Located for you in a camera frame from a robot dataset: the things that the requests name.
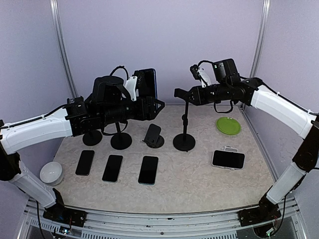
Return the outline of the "blue phone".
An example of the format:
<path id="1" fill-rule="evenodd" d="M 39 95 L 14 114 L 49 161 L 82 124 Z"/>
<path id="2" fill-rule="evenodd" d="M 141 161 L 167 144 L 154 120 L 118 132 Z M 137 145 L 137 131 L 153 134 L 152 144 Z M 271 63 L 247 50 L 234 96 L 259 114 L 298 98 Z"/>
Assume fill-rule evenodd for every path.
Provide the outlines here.
<path id="1" fill-rule="evenodd" d="M 138 78 L 136 88 L 139 97 L 158 97 L 156 71 L 154 68 L 136 70 L 133 76 Z"/>

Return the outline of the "low black stand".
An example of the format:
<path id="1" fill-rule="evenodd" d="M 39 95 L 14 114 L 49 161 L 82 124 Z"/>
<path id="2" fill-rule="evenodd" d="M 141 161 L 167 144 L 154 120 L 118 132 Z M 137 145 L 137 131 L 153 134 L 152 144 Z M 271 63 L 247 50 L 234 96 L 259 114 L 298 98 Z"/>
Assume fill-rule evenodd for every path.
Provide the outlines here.
<path id="1" fill-rule="evenodd" d="M 150 148 L 160 148 L 164 145 L 164 138 L 161 136 L 161 127 L 151 123 L 143 142 Z"/>

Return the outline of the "black round-base stand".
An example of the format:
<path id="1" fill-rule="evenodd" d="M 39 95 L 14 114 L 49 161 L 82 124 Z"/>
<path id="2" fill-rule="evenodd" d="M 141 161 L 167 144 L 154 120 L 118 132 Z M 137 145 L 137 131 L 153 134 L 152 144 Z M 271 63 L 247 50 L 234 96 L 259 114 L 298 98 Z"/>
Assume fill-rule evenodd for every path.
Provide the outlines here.
<path id="1" fill-rule="evenodd" d="M 115 123 L 116 134 L 111 138 L 111 147 L 116 150 L 124 150 L 131 146 L 132 138 L 128 133 L 122 132 L 120 129 L 120 124 Z"/>

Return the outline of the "white small phone stand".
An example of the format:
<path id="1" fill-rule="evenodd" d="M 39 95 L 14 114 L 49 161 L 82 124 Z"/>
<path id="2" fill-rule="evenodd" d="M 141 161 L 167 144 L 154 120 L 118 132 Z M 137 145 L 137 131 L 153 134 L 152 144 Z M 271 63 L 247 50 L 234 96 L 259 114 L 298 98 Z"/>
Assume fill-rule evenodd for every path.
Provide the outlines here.
<path id="1" fill-rule="evenodd" d="M 224 151 L 238 152 L 238 149 L 230 147 L 230 146 L 224 146 Z"/>

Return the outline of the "phone with white edge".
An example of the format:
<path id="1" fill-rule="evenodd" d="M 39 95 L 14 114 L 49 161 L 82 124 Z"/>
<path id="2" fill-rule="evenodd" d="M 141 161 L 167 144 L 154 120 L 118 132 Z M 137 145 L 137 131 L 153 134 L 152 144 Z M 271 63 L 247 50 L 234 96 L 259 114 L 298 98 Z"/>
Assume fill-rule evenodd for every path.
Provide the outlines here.
<path id="1" fill-rule="evenodd" d="M 123 156 L 110 155 L 102 176 L 102 181 L 116 183 L 118 181 Z"/>
<path id="2" fill-rule="evenodd" d="M 155 156 L 144 156 L 139 173 L 138 183 L 154 185 L 157 175 L 159 158 Z"/>

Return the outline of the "tall black phone stand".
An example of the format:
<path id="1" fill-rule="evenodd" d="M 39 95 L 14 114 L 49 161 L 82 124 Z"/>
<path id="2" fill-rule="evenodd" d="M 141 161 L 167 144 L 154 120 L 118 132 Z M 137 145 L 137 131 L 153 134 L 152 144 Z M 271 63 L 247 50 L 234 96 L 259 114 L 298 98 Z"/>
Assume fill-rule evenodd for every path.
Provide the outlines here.
<path id="1" fill-rule="evenodd" d="M 100 118 L 93 112 L 90 112 L 83 97 L 67 99 L 64 107 L 67 110 L 66 120 L 70 122 L 72 136 L 83 135 L 82 141 L 86 146 L 97 145 L 102 140 L 100 129 Z"/>

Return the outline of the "landscape phone white case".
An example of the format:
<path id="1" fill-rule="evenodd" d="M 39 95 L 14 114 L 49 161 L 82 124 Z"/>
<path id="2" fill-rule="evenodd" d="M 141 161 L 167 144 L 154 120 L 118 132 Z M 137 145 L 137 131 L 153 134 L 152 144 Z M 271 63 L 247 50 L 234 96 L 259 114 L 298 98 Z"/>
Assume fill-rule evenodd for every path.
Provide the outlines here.
<path id="1" fill-rule="evenodd" d="M 245 155 L 243 153 L 216 150 L 212 156 L 212 165 L 228 169 L 243 169 Z"/>

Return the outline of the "black phone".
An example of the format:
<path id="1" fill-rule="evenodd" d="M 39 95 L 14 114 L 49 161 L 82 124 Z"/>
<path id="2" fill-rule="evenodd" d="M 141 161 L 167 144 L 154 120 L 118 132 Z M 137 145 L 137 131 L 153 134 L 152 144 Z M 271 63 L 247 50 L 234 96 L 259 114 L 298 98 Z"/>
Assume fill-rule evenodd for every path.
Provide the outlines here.
<path id="1" fill-rule="evenodd" d="M 75 171 L 76 175 L 88 176 L 91 170 L 92 162 L 94 159 L 95 151 L 93 150 L 83 150 L 81 152 L 77 168 Z"/>

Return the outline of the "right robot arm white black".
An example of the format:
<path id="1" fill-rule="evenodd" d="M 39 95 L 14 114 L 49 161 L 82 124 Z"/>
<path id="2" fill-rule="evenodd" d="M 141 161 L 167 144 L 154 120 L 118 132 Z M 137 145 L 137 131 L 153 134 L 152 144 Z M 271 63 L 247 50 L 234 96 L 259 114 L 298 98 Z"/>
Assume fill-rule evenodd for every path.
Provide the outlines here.
<path id="1" fill-rule="evenodd" d="M 240 75 L 232 58 L 210 62 L 216 83 L 202 69 L 200 61 L 190 67 L 194 79 L 200 85 L 190 90 L 175 89 L 175 97 L 202 106 L 229 101 L 262 111 L 272 122 L 293 131 L 302 142 L 291 163 L 282 172 L 273 186 L 259 200 L 258 206 L 238 212 L 240 224 L 248 226 L 283 217 L 279 203 L 297 189 L 306 175 L 316 166 L 319 157 L 319 115 L 306 110 L 269 87 L 262 79 L 245 78 Z"/>

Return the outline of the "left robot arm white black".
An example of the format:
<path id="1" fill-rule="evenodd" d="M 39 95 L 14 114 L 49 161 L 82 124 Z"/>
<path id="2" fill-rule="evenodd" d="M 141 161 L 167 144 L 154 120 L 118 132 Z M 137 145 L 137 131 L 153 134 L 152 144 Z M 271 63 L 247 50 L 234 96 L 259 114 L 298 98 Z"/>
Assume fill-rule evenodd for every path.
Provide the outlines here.
<path id="1" fill-rule="evenodd" d="M 96 78 L 87 97 L 68 100 L 49 113 L 0 125 L 0 179 L 14 184 L 44 208 L 44 217 L 62 223 L 82 222 L 86 213 L 65 206 L 60 192 L 45 185 L 22 162 L 21 149 L 58 138 L 103 133 L 113 123 L 154 120 L 165 104 L 155 87 L 145 92 L 143 70 L 122 79 L 110 74 Z"/>

